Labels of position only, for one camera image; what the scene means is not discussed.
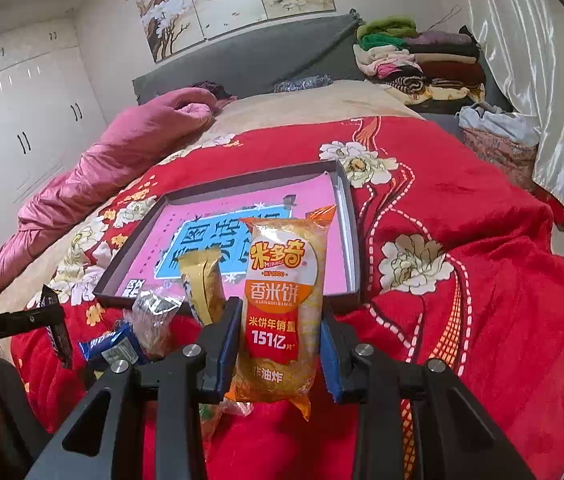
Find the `yellow snack wrapper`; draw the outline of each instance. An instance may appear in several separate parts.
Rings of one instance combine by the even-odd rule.
[[[219,321],[224,311],[221,259],[219,247],[190,251],[177,258],[191,314],[202,325]]]
[[[241,219],[252,232],[236,372],[228,399],[288,399],[309,420],[326,248],[335,206],[306,219]]]

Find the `tree painting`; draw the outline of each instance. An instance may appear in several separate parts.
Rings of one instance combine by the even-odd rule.
[[[190,27],[199,28],[193,0],[140,0],[136,3],[156,62],[202,40],[201,34],[194,34],[188,41],[178,42]]]

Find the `white curtain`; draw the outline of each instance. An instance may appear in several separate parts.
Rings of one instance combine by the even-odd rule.
[[[536,126],[533,180],[564,205],[564,6],[559,0],[443,0],[468,26],[502,92]]]

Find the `orange snack bag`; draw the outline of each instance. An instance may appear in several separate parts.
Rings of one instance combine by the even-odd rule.
[[[324,271],[335,206],[306,219],[245,218],[252,232],[236,372],[226,397],[288,399],[309,420]]]

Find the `green cloth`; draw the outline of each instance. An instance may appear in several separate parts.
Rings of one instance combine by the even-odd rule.
[[[401,38],[392,38],[391,36],[385,36],[384,34],[366,34],[360,41],[360,46],[364,50],[369,50],[374,46],[386,46],[395,45],[400,50],[402,48],[407,48],[406,41]]]
[[[360,25],[357,28],[357,39],[361,40],[367,34],[384,33],[394,38],[417,38],[417,26],[407,16],[389,16],[381,20]]]

